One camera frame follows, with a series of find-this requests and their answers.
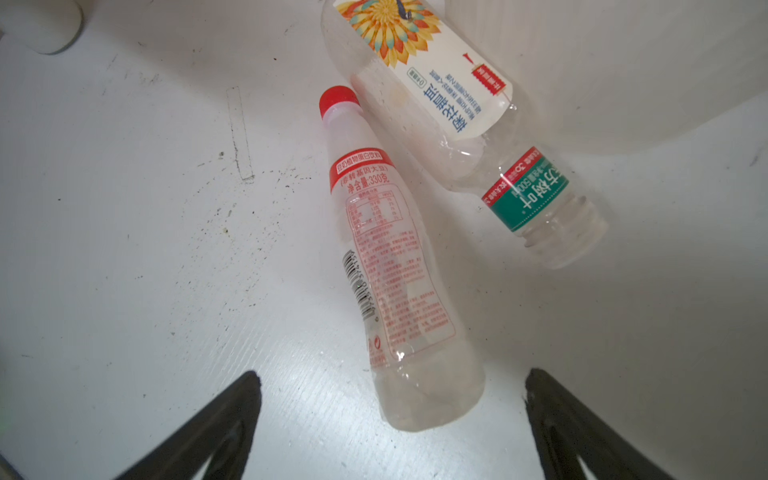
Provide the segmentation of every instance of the green label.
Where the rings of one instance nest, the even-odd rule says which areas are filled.
[[[567,185],[568,179],[546,157],[528,154],[509,169],[483,200],[509,230],[515,232],[549,205]]]

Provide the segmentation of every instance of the barcode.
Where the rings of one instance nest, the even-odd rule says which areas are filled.
[[[352,285],[352,292],[355,294],[355,300],[360,307],[363,321],[376,315],[376,304],[373,302],[373,296],[371,290],[368,288],[368,283],[362,276],[360,271],[360,264],[357,261],[357,255],[353,250],[344,254],[343,258],[344,271],[346,271],[346,277],[349,279],[349,284]]]

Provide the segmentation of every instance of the water bottle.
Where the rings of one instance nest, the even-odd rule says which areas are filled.
[[[485,374],[449,301],[419,209],[355,93],[320,98],[341,260],[362,312],[384,418],[417,432],[464,415]]]
[[[566,266],[603,237],[595,205],[536,146],[525,93],[427,3],[326,0],[322,29],[363,107],[443,187],[479,196],[544,266]]]

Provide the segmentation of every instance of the sunflower graphic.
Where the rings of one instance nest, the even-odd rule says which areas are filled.
[[[440,33],[440,19],[419,0],[359,0],[336,9],[357,30],[384,63],[394,68],[410,55],[427,51],[427,41]]]

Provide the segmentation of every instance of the bottle bottom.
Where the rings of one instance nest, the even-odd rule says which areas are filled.
[[[525,246],[550,269],[578,260],[608,231],[608,223],[586,197],[567,194],[544,221],[523,232]]]
[[[466,339],[448,340],[374,375],[389,424],[419,432],[452,422],[480,400],[485,373]]]

